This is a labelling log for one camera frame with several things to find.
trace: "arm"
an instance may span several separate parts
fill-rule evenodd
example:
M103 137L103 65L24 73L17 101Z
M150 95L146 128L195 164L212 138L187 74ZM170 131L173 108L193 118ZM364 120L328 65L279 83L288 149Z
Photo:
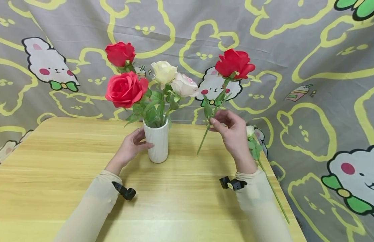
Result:
M95 177L78 207L55 236L54 242L96 241L119 195L112 181L122 184L116 174L106 170Z
M119 195L111 182L123 184L119 178L121 169L133 160L137 153L153 147L153 144L141 142L144 138L143 128L125 137L119 150L105 170L95 177L80 204L61 227L53 242L96 241Z
M210 123L213 125L210 130L222 135L226 149L234 158L236 179L247 183L244 188L236 191L236 196L250 221L255 241L291 242L288 226L276 206L266 174L257 169L251 157L247 145L245 120L230 110L219 110L215 114L215 119L210 119Z
M248 217L255 241L291 242L288 226L276 206L266 174L261 170L253 174L237 172L236 179L247 182L244 188L236 191L236 196Z

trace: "green bow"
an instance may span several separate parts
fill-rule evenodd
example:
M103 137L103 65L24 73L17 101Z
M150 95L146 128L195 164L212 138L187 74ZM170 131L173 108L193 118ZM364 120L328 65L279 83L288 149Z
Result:
M363 201L362 199L355 197L352 193L343 188L339 179L335 175L323 176L321 178L322 183L328 188L334 190L344 199L344 203L353 212L366 215L369 213L374 213L374 206Z
M59 91L61 89L69 89L70 91L73 92L78 92L78 87L77 84L74 81L69 81L69 82L56 82L56 81L50 81L50 87L53 90Z
M202 100L202 103L200 104L200 106L204 108L205 104L206 104L206 102L204 100ZM220 106L220 103L215 101L215 100L214 100L214 104L216 104L218 107Z
M353 19L363 21L374 15L374 0L337 0L335 9L338 11L354 9Z

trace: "wooden table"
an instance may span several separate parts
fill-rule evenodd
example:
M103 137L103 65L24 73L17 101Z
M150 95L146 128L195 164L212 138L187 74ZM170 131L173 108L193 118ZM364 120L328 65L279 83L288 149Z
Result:
M51 241L125 135L141 125L73 118L43 122L0 166L0 242ZM98 241L250 241L234 191L218 181L235 175L220 135L210 132L195 155L204 129L173 124L164 163L142 154L123 169L123 183L137 191L136 198L118 199ZM262 163L294 241L306 241L264 156Z

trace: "rose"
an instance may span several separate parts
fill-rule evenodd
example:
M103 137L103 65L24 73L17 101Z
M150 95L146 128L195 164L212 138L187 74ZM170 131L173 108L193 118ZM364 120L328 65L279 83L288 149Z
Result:
M176 77L177 67L171 66L167 61L153 62L151 66L155 72L155 80L160 83L162 90L165 84L169 84Z
M147 89L147 79L139 80L134 72L124 72L110 78L105 98L113 102L116 108L128 109L144 96Z
M117 67L125 67L126 61L132 64L136 56L135 49L131 43L125 44L119 42L116 44L109 44L106 46L105 51L108 60Z
M184 74L177 73L171 82L171 87L181 97L196 97L198 95L198 85Z
M255 65L249 63L249 55L244 51L228 49L224 56L219 55L219 58L215 69L224 77L230 77L236 72L233 79L247 79L247 74L255 69Z
M246 126L247 137L250 138L254 134L254 126Z

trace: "black clip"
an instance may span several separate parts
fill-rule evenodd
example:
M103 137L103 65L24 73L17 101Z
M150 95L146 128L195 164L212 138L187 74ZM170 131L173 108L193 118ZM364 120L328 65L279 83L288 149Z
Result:
M234 191L242 189L247 185L247 182L245 182L245 181L240 181L240 180L237 180L237 179L230 180L230 178L228 176L225 176L225 177L219 179L219 181L220 181L223 189L231 188Z
M126 189L125 186L114 181L112 182L112 184L116 188L116 190L124 197L125 200L131 201L136 195L136 191L133 188Z

